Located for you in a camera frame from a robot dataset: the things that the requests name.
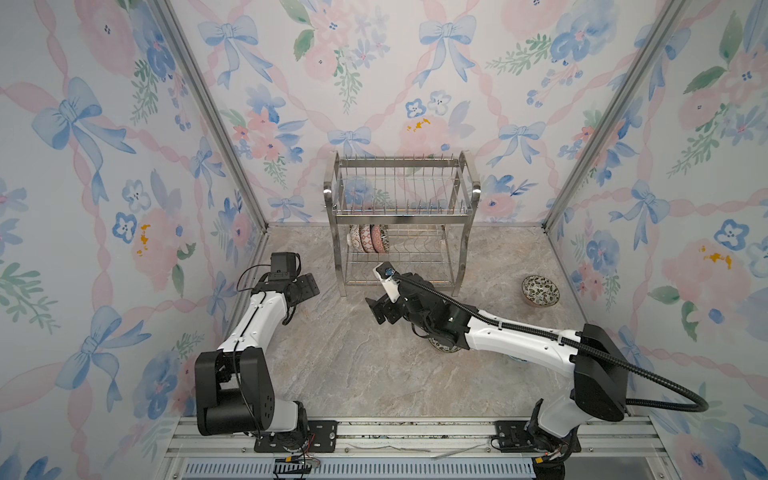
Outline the red diamond pattern bowl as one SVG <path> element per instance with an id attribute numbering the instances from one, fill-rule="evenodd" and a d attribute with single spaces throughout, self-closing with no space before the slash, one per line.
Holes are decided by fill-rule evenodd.
<path id="1" fill-rule="evenodd" d="M 371 236 L 371 226 L 369 224 L 359 226 L 359 238 L 365 253 L 376 253 Z"/>

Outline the black floral pattern bowl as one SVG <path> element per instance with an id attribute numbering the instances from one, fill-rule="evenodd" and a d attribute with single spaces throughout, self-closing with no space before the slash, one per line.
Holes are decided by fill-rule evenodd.
<path id="1" fill-rule="evenodd" d="M 385 225 L 372 225 L 370 227 L 371 243 L 378 254 L 389 252 L 389 239 Z"/>

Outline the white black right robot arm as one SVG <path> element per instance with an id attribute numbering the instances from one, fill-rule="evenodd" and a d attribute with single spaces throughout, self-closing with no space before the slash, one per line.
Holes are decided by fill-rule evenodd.
<path id="1" fill-rule="evenodd" d="M 459 302 L 419 275 L 400 274 L 388 262 L 377 266 L 374 274 L 385 290 L 382 297 L 368 302 L 378 324 L 405 320 L 417 336 L 443 351 L 498 353 L 568 379 L 569 387 L 558 399 L 538 400 L 526 422 L 516 427 L 498 424 L 491 439 L 500 452 L 535 452 L 536 478 L 564 478 L 581 425 L 626 418 L 629 373 L 601 328 L 549 329 L 507 320 Z"/>

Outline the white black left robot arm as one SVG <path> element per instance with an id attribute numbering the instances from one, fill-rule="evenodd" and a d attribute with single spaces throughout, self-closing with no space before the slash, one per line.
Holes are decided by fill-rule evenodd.
<path id="1" fill-rule="evenodd" d="M 270 270 L 249 288 L 249 303 L 232 333 L 201 353 L 194 379 L 198 431 L 203 436 L 249 433 L 301 447 L 309 435 L 306 409 L 276 396 L 266 350 L 278 326 L 292 321 L 301 303 L 319 294 L 299 254 L 276 252 Z"/>

